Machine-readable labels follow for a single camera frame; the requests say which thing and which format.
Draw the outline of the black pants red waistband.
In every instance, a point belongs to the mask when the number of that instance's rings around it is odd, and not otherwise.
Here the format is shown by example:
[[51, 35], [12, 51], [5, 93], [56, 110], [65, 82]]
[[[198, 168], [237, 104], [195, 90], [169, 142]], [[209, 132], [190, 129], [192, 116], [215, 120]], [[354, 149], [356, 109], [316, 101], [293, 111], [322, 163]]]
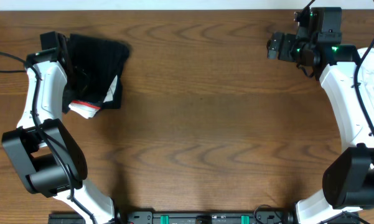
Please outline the black pants red waistband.
[[71, 34], [67, 42], [75, 83], [63, 95], [63, 112], [74, 101], [102, 104], [115, 76], [131, 55], [127, 42]]

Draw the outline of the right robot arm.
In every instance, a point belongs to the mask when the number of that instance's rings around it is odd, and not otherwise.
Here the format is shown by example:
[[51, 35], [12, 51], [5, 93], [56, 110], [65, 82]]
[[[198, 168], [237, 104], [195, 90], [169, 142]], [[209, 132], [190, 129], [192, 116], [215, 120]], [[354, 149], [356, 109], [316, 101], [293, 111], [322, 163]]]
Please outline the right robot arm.
[[295, 13], [295, 34], [275, 32], [268, 57], [312, 68], [339, 128], [341, 155], [326, 169], [322, 188], [298, 201], [285, 223], [361, 223], [374, 208], [374, 46], [342, 43], [342, 10], [308, 4]]

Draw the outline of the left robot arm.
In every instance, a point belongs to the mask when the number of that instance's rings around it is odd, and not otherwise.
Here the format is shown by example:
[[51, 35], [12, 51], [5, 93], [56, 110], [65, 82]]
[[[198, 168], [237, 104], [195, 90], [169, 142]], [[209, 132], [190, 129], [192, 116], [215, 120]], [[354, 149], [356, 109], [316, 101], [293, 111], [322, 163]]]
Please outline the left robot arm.
[[29, 193], [66, 203], [82, 223], [118, 223], [113, 200], [88, 180], [85, 156], [62, 123], [64, 102], [77, 81], [68, 39], [48, 32], [40, 43], [42, 50], [23, 60], [26, 105], [17, 128], [3, 134], [2, 146]]

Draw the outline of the black folded garment under white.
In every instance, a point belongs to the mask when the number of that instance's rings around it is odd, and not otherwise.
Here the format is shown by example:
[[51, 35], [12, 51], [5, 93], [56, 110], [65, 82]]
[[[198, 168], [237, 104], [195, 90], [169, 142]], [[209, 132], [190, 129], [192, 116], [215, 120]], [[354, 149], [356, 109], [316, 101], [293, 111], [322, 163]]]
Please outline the black folded garment under white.
[[101, 109], [108, 110], [108, 109], [120, 109], [121, 108], [121, 100], [123, 94], [123, 85], [121, 83], [120, 76], [115, 76], [107, 94], [103, 100], [103, 104]]

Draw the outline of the white folded cloth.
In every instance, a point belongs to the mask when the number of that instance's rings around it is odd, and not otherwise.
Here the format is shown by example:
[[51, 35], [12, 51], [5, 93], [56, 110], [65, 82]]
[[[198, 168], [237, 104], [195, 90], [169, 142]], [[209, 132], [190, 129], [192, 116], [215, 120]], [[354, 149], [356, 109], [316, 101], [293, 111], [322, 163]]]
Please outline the white folded cloth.
[[96, 103], [87, 103], [85, 101], [74, 100], [69, 104], [69, 108], [84, 117], [90, 119], [94, 117], [99, 110], [103, 109], [105, 103], [111, 103], [115, 97], [115, 91], [118, 86], [118, 76], [115, 76], [101, 105]]

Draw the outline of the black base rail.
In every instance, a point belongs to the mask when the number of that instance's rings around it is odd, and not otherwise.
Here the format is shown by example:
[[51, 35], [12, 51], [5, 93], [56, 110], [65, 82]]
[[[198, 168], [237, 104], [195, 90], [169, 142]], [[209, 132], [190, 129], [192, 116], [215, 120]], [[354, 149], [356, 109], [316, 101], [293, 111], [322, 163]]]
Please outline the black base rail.
[[[133, 212], [127, 218], [115, 218], [109, 223], [128, 224], [255, 224], [255, 223], [297, 223], [291, 213], [270, 209], [258, 210], [253, 213], [152, 213]], [[86, 221], [77, 213], [52, 213], [49, 215], [48, 224], [77, 224]], [[358, 224], [362, 223], [353, 215], [336, 215], [328, 223]]]

